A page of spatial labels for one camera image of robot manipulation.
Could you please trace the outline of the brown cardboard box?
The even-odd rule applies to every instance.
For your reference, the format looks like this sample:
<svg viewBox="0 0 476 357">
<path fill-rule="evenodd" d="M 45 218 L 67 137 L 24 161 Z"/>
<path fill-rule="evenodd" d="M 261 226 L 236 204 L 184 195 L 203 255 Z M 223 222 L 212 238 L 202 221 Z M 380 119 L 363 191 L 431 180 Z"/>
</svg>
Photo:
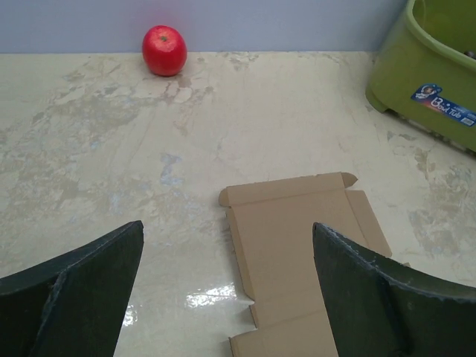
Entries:
<svg viewBox="0 0 476 357">
<path fill-rule="evenodd" d="M 324 173 L 226 187 L 226 209 L 255 330 L 231 338 L 235 356 L 336 356 L 312 228 L 334 228 L 383 256 L 392 252 L 351 173 Z"/>
</svg>

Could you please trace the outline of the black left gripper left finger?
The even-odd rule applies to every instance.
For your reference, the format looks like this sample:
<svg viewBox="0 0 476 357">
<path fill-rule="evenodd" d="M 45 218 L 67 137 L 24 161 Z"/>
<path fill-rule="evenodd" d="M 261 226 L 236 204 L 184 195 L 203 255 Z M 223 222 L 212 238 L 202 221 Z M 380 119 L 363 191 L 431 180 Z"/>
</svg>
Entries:
<svg viewBox="0 0 476 357">
<path fill-rule="evenodd" d="M 113 356 L 144 226 L 106 235 L 1 279 L 2 356 Z"/>
</svg>

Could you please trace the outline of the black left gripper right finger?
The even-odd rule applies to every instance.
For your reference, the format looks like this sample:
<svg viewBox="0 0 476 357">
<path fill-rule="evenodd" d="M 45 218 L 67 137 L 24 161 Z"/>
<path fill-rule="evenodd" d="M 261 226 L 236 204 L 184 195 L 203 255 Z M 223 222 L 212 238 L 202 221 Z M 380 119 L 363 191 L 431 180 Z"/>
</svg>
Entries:
<svg viewBox="0 0 476 357">
<path fill-rule="evenodd" d="M 475 288 L 312 229 L 315 267 L 340 356 L 474 356 Z"/>
</svg>

